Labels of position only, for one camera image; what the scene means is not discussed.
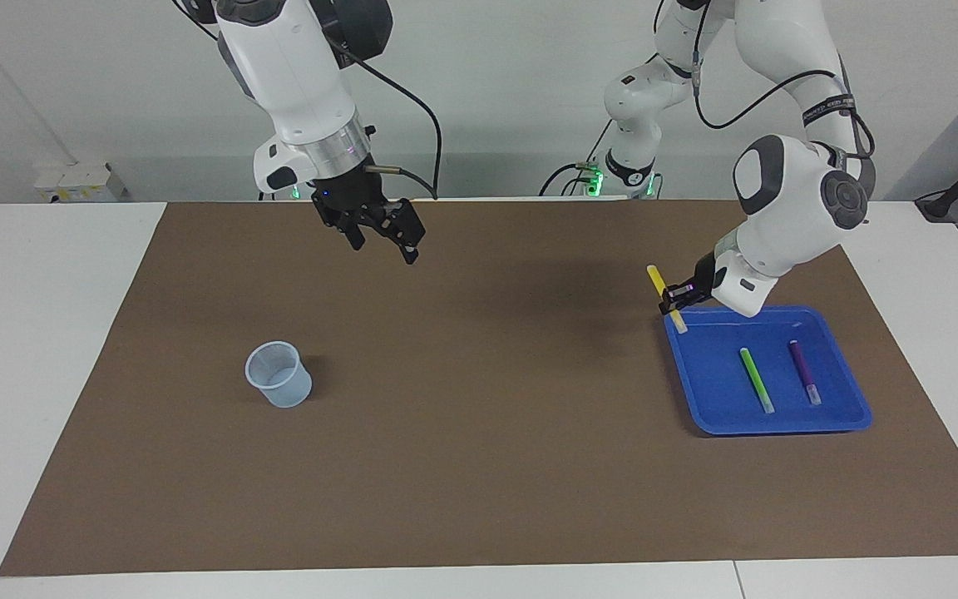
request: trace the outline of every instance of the green led light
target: green led light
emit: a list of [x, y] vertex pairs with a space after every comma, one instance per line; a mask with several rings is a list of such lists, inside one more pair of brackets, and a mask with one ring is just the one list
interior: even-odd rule
[[601, 195], [601, 186], [605, 184], [605, 173], [601, 171], [594, 171], [593, 178], [590, 178], [590, 184], [586, 186], [586, 194], [589, 197], [597, 197]]

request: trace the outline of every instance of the table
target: table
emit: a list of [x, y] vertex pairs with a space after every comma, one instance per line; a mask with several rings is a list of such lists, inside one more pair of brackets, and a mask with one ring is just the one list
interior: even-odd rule
[[[0, 205], [0, 561], [164, 205]], [[875, 204], [845, 244], [958, 444], [958, 231]], [[956, 311], [947, 309], [954, 304]], [[958, 557], [165, 573], [0, 580], [0, 596], [943, 597]]]

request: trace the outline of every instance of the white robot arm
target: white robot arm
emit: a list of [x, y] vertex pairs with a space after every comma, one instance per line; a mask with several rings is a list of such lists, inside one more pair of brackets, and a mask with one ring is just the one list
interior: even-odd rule
[[384, 196], [368, 143], [373, 128], [361, 125], [339, 75], [349, 54], [366, 60], [383, 52], [393, 25], [387, 0], [216, 0], [205, 12], [220, 25], [221, 56], [243, 93], [276, 128], [254, 153], [259, 189], [311, 182], [320, 219], [355, 250], [364, 226], [413, 263], [425, 230], [409, 200]]
[[733, 180], [748, 218], [700, 259], [691, 280], [669, 287], [662, 310], [714, 297], [752, 317], [779, 277], [826, 253], [863, 222], [874, 186], [873, 140], [864, 152], [862, 119], [820, 0], [668, 1], [668, 18], [655, 34], [657, 56], [605, 89], [605, 107], [617, 124], [605, 181], [643, 195], [660, 144], [657, 119], [687, 99], [691, 87], [700, 113], [704, 51], [733, 19], [742, 59], [790, 92], [808, 141], [765, 136], [742, 153]]

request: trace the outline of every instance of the translucent cup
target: translucent cup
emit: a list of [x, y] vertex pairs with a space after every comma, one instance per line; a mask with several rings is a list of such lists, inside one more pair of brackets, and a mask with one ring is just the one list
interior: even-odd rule
[[269, 341], [255, 349], [246, 360], [246, 379], [281, 408], [300, 404], [313, 390], [298, 350], [285, 341]]

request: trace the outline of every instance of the blue plastic tray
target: blue plastic tray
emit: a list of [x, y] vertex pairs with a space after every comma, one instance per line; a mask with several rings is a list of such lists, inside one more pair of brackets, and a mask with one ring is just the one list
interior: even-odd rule
[[[711, 435], [837, 433], [871, 425], [871, 409], [825, 319], [805, 306], [773, 306], [748, 319], [727, 308], [682, 311], [689, 326], [678, 334], [664, 319], [689, 413]], [[808, 360], [822, 405], [808, 401], [788, 342]], [[749, 348], [775, 413], [766, 414], [738, 350]]]

